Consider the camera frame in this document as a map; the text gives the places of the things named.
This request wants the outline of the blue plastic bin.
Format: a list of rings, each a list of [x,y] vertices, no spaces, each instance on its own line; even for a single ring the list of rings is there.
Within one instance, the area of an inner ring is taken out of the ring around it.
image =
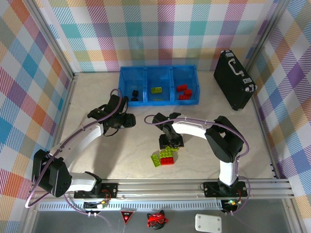
[[[175,65],[172,66],[171,101],[172,105],[197,105],[200,99],[200,85],[197,69],[194,65]],[[192,94],[188,100],[180,100],[179,96],[184,95],[184,90],[178,92],[177,87],[186,85],[187,90]]]
[[[146,106],[167,106],[172,105],[171,88],[172,66],[147,66],[147,104]],[[161,87],[161,94],[152,94],[152,87]]]
[[[146,67],[121,67],[119,90],[129,98],[129,106],[146,106],[147,104],[147,69]],[[138,101],[131,101],[133,90],[138,90]]]

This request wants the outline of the black cat figurine red glasses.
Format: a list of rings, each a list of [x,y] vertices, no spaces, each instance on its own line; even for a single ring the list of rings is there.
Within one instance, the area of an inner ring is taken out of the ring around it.
[[[168,221],[169,220],[165,217],[164,210],[154,214],[147,214],[147,227],[152,228],[153,230],[162,229]]]

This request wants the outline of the large lime green lego brick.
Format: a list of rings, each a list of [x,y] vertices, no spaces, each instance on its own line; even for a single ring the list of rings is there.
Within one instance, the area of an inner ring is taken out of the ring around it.
[[[165,149],[160,151],[159,157],[160,159],[173,157],[173,152],[176,152],[176,151],[178,151],[178,148],[172,148],[168,146]]]

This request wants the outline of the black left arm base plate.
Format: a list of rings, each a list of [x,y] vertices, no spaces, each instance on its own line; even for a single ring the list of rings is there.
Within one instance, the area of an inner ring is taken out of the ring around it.
[[[118,192],[117,183],[97,183],[91,191],[76,191],[75,199],[115,199]]]

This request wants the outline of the aluminium side rail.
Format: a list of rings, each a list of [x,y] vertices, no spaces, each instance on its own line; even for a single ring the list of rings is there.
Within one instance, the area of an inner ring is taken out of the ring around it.
[[[52,123],[52,135],[49,136],[47,145],[43,149],[44,154],[47,154],[48,157],[53,147],[58,145],[61,141],[65,121],[68,116],[69,107],[76,88],[77,78],[77,76],[73,76],[65,82],[67,84],[67,88],[63,89],[62,95],[60,95],[57,90],[53,92],[52,105],[56,107],[57,111]]]
[[[252,163],[250,164],[250,175],[253,178],[280,179],[282,178],[282,174],[279,172],[277,160],[273,154],[273,141],[267,133],[268,128],[264,121],[263,111],[260,108],[260,101],[258,99],[258,93],[263,89],[264,83],[261,76],[255,77],[253,75],[252,78],[258,86],[252,97],[252,104],[256,113],[260,137],[251,140]]]

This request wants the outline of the small circuit board white connector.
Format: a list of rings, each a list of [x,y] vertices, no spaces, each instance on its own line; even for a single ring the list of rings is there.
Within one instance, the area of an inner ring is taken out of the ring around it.
[[[109,201],[102,200],[98,202],[84,202],[83,208],[84,209],[103,209],[107,207]]]

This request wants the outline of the aluminium frame post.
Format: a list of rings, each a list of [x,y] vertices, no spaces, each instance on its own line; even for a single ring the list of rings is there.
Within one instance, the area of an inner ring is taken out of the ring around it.
[[[264,45],[274,32],[277,23],[281,19],[290,1],[291,0],[272,0],[272,4],[265,15],[265,19],[259,28],[254,43],[251,46],[245,61],[245,68],[248,73],[250,73],[255,65]]]
[[[56,58],[58,59],[60,65],[64,69],[67,75],[71,79],[74,79],[74,71],[72,70],[69,62],[67,61],[63,51],[57,43],[56,38],[54,37],[48,23],[46,22],[43,14],[41,13],[39,7],[36,4],[35,0],[23,0],[25,6],[29,10],[30,14],[34,18],[36,24],[38,25],[41,33],[45,37],[47,43],[50,45],[52,51],[54,52]]]

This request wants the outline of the red triangle stop sign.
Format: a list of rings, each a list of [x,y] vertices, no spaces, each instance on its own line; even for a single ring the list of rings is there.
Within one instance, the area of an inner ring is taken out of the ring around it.
[[[128,223],[128,221],[130,220],[131,216],[134,213],[135,213],[135,211],[121,210],[122,219],[123,219],[125,225]]]

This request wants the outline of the aluminium frame rail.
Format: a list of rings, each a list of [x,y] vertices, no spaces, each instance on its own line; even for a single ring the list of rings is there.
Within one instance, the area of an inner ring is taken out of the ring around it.
[[[287,179],[250,179],[241,178],[245,182],[247,197],[206,198],[203,191],[204,182],[217,182],[216,179],[110,179],[102,183],[117,183],[118,192],[115,199],[124,201],[160,201],[160,200],[245,200],[250,199],[290,199],[294,192]],[[64,195],[74,198],[75,192]],[[96,201],[102,199],[75,199]]]

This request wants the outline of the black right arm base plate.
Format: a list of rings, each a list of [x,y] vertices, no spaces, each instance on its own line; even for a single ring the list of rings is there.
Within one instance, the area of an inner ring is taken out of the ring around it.
[[[203,191],[206,198],[220,197],[247,197],[245,182],[237,182],[233,186],[227,186],[218,182],[204,182]]]

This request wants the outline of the small circuit board green light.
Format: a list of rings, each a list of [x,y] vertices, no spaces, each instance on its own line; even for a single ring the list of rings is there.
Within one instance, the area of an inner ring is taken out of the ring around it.
[[[239,201],[238,200],[221,200],[222,212],[229,213],[234,212],[238,209]]]

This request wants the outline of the white rectangular box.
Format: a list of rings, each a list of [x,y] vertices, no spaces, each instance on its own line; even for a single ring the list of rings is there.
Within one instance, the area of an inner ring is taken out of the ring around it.
[[[219,216],[196,214],[195,229],[204,233],[222,233],[222,219]]]

